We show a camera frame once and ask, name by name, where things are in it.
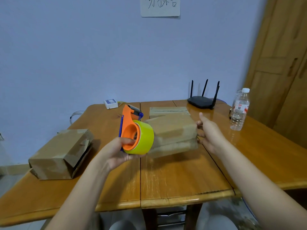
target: paper sign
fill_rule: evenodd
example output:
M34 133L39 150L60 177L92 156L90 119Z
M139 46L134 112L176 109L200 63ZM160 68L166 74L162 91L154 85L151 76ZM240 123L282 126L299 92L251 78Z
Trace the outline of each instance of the paper sign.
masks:
M142 17L180 16L180 0L140 0Z

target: bottle cap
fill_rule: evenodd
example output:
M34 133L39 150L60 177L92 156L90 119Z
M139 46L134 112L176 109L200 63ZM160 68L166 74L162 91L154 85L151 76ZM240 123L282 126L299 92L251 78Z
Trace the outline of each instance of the bottle cap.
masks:
M242 92L243 92L243 93L249 93L249 88L243 88L243 89L242 89Z

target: wooden door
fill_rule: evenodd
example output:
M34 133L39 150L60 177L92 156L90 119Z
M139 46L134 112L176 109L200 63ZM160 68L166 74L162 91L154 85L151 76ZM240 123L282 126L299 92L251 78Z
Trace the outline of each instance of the wooden door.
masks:
M244 87L248 115L273 128L307 48L307 0L268 0Z
M307 53L273 129L307 149Z

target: black router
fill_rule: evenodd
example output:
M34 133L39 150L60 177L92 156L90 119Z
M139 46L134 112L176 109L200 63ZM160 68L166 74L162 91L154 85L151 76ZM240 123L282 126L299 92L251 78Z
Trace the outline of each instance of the black router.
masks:
M206 84L205 84L202 96L192 97L192 91L193 91L193 80L192 80L191 95L190 95L190 98L188 99L188 103L200 109L213 109L213 107L215 106L215 102L216 102L217 92L219 91L219 88L220 88L220 81L217 82L217 88L216 88L216 92L215 92L213 100L207 97L204 97L207 83L208 83L208 79L206 80Z

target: adhesive tape on box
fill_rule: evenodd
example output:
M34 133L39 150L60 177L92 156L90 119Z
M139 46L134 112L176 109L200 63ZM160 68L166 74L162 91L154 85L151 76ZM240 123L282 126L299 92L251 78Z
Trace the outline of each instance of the adhesive tape on box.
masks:
M146 154L153 144L154 131L147 123L143 123L138 120L133 120L133 122L137 125L137 127L139 127L140 138L137 145L132 150L124 149L124 151L129 154Z

